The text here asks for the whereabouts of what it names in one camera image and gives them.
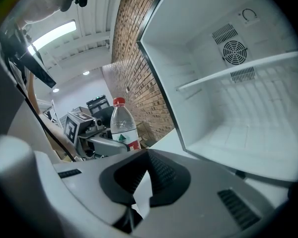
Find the bottle label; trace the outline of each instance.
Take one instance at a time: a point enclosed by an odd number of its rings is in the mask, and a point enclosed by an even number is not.
[[[112,134],[113,140],[129,146],[130,151],[140,149],[137,129]]]

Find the green triangle logo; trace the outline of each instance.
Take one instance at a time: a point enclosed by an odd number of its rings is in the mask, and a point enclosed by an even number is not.
[[[126,138],[122,134],[120,134],[118,141],[123,141],[123,140],[126,140]]]

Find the recessed light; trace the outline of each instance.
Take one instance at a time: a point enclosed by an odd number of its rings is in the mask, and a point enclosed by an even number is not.
[[[67,33],[70,33],[72,31],[75,31],[75,30],[76,30],[75,21],[71,21],[71,22],[66,23],[62,26],[59,26],[59,27],[53,29],[52,31],[48,32],[47,34],[43,35],[42,37],[37,39],[35,42],[33,42],[33,46],[35,46],[35,48],[37,50],[39,50],[40,48],[44,47],[48,43],[54,41],[55,39],[65,35]],[[31,55],[35,54],[32,46],[28,47],[28,51],[30,52]]]

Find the red bottle cap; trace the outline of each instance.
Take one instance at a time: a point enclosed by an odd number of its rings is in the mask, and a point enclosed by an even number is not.
[[[125,99],[122,97],[118,97],[114,99],[114,106],[118,105],[118,104],[125,104]]]

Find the brick wall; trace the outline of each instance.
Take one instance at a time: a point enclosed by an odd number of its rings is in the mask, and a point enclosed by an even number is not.
[[[112,64],[102,68],[113,98],[124,97],[136,121],[142,121],[152,139],[173,128],[159,87],[136,43],[140,26],[153,0],[121,0],[113,40]]]

